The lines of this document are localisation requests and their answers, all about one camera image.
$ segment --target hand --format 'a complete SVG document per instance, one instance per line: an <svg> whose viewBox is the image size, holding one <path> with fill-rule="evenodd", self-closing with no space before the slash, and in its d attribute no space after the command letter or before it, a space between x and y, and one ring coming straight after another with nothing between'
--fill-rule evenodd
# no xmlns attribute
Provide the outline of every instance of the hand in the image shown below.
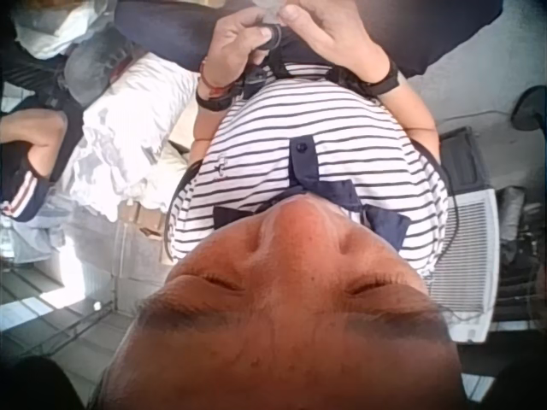
<svg viewBox="0 0 547 410"><path fill-rule="evenodd" d="M216 23L203 77L214 87L226 87L236 81L252 62L259 65L268 55L257 50L272 37L272 32L256 25L265 10L253 7L224 17Z"/></svg>
<svg viewBox="0 0 547 410"><path fill-rule="evenodd" d="M387 54L368 35L355 0L290 0L281 20L317 54L378 83L390 69Z"/></svg>

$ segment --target black wristband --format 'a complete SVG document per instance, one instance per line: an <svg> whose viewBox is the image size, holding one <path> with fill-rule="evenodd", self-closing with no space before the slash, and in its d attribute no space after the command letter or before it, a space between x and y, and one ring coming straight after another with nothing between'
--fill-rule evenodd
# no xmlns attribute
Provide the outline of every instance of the black wristband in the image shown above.
<svg viewBox="0 0 547 410"><path fill-rule="evenodd" d="M197 105L200 107L205 108L208 111L213 111L214 113L219 113L220 111L226 111L232 106L233 94L228 92L225 96L204 100L199 96L199 92L196 90L196 101Z"/></svg>
<svg viewBox="0 0 547 410"><path fill-rule="evenodd" d="M341 87L352 90L363 97L378 97L399 86L399 69L390 58L390 71L380 82L371 84L361 80L357 75L344 67L335 66L327 74L326 79Z"/></svg>

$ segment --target eyebrow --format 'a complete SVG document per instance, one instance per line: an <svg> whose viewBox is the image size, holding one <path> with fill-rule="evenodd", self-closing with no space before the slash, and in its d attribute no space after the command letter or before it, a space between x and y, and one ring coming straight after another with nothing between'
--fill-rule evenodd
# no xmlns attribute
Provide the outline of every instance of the eyebrow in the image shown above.
<svg viewBox="0 0 547 410"><path fill-rule="evenodd" d="M212 331L232 322L231 314L210 307L190 309L145 300L138 307L137 326L159 331Z"/></svg>
<svg viewBox="0 0 547 410"><path fill-rule="evenodd" d="M363 337L451 342L448 326L441 313L436 310L414 313L350 313L346 328Z"/></svg>

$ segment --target closed eye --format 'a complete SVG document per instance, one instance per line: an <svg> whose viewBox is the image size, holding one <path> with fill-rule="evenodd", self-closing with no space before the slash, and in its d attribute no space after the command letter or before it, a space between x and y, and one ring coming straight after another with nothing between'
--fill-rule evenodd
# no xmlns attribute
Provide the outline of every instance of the closed eye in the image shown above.
<svg viewBox="0 0 547 410"><path fill-rule="evenodd" d="M350 296L359 296L362 293L368 292L373 289L378 289L383 286L387 286L388 284L391 284L389 281L376 281L376 282L369 282L367 284L359 284L354 288L351 288L350 290L347 290L347 293Z"/></svg>

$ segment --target striped shirt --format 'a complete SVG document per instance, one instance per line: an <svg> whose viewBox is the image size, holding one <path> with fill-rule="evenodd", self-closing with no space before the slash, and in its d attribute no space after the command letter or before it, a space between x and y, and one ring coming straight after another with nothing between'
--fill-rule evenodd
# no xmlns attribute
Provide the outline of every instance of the striped shirt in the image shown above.
<svg viewBox="0 0 547 410"><path fill-rule="evenodd" d="M327 68L288 65L291 73ZM313 136L321 181L350 179L363 205L412 221L400 255L429 275L443 248L448 194L439 164L377 100L325 79L272 79L238 101L215 134L197 175L174 199L168 246L180 260L214 231L213 210L256 211L289 188L292 138ZM344 210L356 223L361 216Z"/></svg>

